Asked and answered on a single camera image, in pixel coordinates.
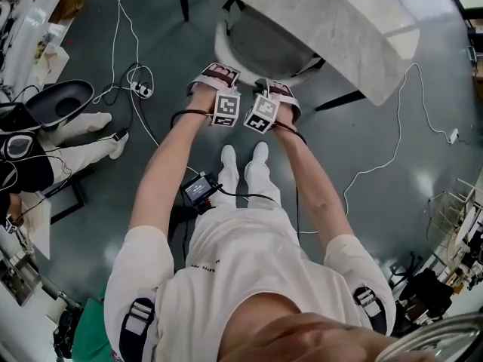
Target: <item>white outfit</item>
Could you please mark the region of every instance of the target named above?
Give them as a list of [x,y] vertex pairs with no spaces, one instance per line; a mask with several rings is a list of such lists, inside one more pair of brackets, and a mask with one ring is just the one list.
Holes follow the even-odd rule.
[[[237,177],[236,170],[225,167],[219,181],[234,192]],[[280,204],[280,191],[269,180],[265,164],[252,161],[245,178],[250,193],[268,195]],[[366,286],[382,301],[391,333],[391,290],[356,237],[332,240],[325,265],[319,265],[307,258],[286,212],[273,201],[253,197],[247,209],[236,209],[234,197],[217,193],[211,200],[216,208],[198,218],[186,268],[176,274],[166,237],[157,228],[140,226],[126,235],[104,303],[106,331],[116,352],[122,321],[139,297],[155,301],[157,323],[148,339],[156,339],[152,345],[158,362],[216,361],[230,316],[258,293],[277,293],[301,312],[371,328],[352,297],[356,288]],[[143,361],[151,353],[145,347]]]
[[112,116],[109,113],[82,113],[54,132],[39,134],[38,141],[45,150],[54,172],[53,184],[65,181],[72,174],[85,169],[89,164],[98,162],[107,155],[118,153],[116,155],[119,156],[121,154],[127,138],[116,141],[113,138],[104,137],[86,145],[57,149],[58,145],[69,138],[103,129],[111,120]]

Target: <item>white t-shirt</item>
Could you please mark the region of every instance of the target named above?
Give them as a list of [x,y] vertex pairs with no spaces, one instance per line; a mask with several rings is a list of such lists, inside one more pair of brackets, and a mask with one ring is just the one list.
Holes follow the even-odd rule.
[[238,209],[227,216],[212,210],[198,221],[186,268],[175,275],[162,232],[151,226],[128,232],[106,291],[106,331],[118,352],[132,302],[155,295],[155,360],[214,362],[226,323],[250,296],[277,293],[301,312],[371,328],[352,297],[361,286],[384,304],[390,333],[395,320],[390,288],[356,237],[332,240],[323,266],[307,258],[288,218],[278,211]]

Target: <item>person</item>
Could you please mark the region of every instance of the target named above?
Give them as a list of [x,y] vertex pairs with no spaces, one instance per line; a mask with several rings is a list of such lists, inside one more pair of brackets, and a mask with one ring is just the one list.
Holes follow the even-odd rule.
[[[217,67],[218,74],[231,77]],[[213,112],[216,90],[198,84],[189,110]],[[290,106],[277,120],[295,130]],[[311,262],[270,181],[267,144],[259,143],[245,168],[247,209],[216,193],[198,217],[186,267],[174,274],[167,242],[170,212],[189,151],[205,116],[185,114],[149,161],[137,190],[129,232],[106,288],[104,322],[113,350],[124,360],[366,362],[395,339],[395,303],[381,270],[345,216],[327,174],[296,134],[275,127],[303,204],[325,249],[325,265]],[[219,183],[235,192],[235,150],[225,146]],[[384,332],[353,296],[370,288],[384,312]],[[146,308],[154,309],[154,320]],[[143,334],[140,354],[137,336]],[[401,361],[433,361],[408,353]]]
[[[128,141],[127,133],[118,140],[113,134],[93,143],[58,148],[70,138],[102,130],[111,120],[112,116],[109,113],[82,113],[55,131],[40,133],[38,136],[29,132],[1,135],[0,216],[3,216],[2,219],[10,215],[14,225],[22,225],[21,192],[39,192],[54,184],[62,183],[107,155],[111,159],[117,159]],[[8,152],[9,149],[17,149],[16,143],[11,141],[12,137],[18,136],[27,137],[32,141],[28,154],[21,158],[16,155],[11,156],[12,154],[9,155]]]

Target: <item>electrical outlet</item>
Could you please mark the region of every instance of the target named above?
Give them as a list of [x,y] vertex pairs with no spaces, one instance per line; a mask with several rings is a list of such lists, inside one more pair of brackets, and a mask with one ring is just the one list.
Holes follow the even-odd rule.
[[453,145],[454,141],[456,141],[456,138],[458,138],[458,129],[453,129],[450,135],[450,144]]
[[137,81],[131,83],[131,90],[144,100],[147,100],[149,97],[152,96],[152,90],[148,88],[147,85],[140,84]]

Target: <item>green fabric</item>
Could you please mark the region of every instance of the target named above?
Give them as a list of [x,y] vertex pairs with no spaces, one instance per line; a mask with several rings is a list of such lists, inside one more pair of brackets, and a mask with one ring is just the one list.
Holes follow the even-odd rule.
[[89,299],[82,312],[72,345],[74,362],[112,362],[112,349],[104,327],[104,308]]

